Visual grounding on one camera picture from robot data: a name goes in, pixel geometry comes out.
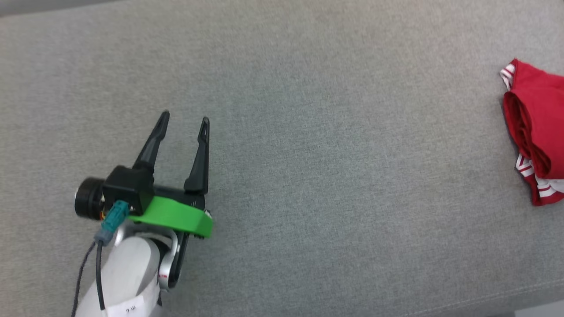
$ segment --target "white stripe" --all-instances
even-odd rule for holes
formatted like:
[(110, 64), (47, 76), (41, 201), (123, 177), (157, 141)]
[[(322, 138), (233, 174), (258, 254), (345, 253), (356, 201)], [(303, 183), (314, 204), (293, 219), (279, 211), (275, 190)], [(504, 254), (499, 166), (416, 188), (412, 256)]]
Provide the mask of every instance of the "white stripe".
[(504, 69), (502, 69), (502, 70), (500, 71), (500, 73), (501, 73), (502, 75), (505, 75), (505, 76), (506, 76), (507, 78), (509, 78), (509, 79), (512, 79), (512, 78), (513, 78), (513, 75), (511, 75), (511, 73), (509, 73), (508, 71), (506, 71), (506, 70), (504, 70)]
[(552, 195), (554, 195), (554, 193), (556, 193), (556, 191), (554, 189), (552, 189), (552, 187), (548, 190), (539, 192), (540, 197), (552, 196)]
[(524, 177), (527, 176), (531, 176), (535, 173), (535, 169), (534, 168), (529, 168), (528, 170), (523, 170), (521, 171), (521, 175), (523, 175)]
[(548, 188), (548, 187), (550, 187), (550, 184), (549, 184), (549, 183), (546, 183), (546, 184), (544, 184), (544, 185), (538, 184), (538, 185), (536, 186), (536, 188), (538, 188), (539, 190), (543, 190), (543, 189), (546, 189), (546, 188)]
[(564, 192), (564, 179), (550, 179), (548, 182), (555, 191)]
[(522, 170), (529, 166), (532, 166), (532, 161), (526, 157), (523, 157), (522, 154), (519, 154), (519, 156), (517, 157), (517, 164), (515, 165), (515, 168), (517, 168), (518, 170)]
[(507, 67), (505, 67), (505, 69), (515, 74), (515, 65), (509, 64), (507, 65)]
[(503, 79), (503, 83), (505, 83), (507, 90), (511, 90), (511, 86), (513, 85), (512, 73), (515, 74), (515, 66), (513, 64), (509, 64), (499, 71), (499, 75), (501, 76), (501, 79)]

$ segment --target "label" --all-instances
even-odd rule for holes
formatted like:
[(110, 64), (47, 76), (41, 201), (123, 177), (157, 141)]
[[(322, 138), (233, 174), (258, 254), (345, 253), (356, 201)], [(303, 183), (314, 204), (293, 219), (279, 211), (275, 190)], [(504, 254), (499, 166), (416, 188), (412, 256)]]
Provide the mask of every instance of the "label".
[(157, 306), (158, 294), (157, 274), (149, 285), (138, 296), (121, 302), (117, 305), (106, 307), (108, 317), (149, 317)]
[(106, 307), (106, 311), (108, 317), (146, 317), (148, 315), (144, 311), (144, 308), (145, 301), (143, 300), (143, 296), (139, 295), (123, 303)]

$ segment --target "black cable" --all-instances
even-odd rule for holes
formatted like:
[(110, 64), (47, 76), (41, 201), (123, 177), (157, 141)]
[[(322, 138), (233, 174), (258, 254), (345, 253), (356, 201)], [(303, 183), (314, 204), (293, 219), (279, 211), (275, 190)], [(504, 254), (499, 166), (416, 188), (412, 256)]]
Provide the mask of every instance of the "black cable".
[(80, 291), (80, 280), (82, 279), (82, 272), (84, 271), (84, 265), (86, 265), (86, 260), (88, 259), (88, 256), (94, 249), (94, 245), (96, 245), (96, 242), (92, 242), (92, 244), (88, 248), (88, 251), (86, 251), (86, 254), (84, 255), (84, 259), (82, 260), (82, 264), (80, 265), (80, 268), (78, 269), (78, 279), (76, 279), (76, 290), (74, 291), (74, 302), (72, 304), (71, 317), (76, 316), (76, 308), (78, 308), (78, 292)]
[(98, 289), (98, 301), (100, 302), (100, 310), (105, 309), (104, 293), (102, 292), (102, 241), (98, 241), (98, 249), (96, 250), (96, 288)]

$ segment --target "camera lens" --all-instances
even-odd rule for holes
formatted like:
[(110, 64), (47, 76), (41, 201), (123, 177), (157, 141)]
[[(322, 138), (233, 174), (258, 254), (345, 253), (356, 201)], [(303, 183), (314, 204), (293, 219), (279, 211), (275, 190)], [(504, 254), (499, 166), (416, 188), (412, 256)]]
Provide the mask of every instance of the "camera lens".
[(74, 194), (74, 211), (79, 217), (101, 220), (104, 204), (102, 202), (103, 179), (85, 179)]

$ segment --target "teal connector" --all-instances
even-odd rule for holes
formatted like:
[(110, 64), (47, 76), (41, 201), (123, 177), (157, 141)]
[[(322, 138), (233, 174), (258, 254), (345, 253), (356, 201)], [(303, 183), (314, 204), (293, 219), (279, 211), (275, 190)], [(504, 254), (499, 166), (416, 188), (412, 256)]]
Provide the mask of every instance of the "teal connector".
[(102, 228), (94, 236), (95, 241), (102, 241), (104, 246), (112, 241), (113, 234), (129, 215), (129, 204), (123, 200), (114, 202), (102, 221)]

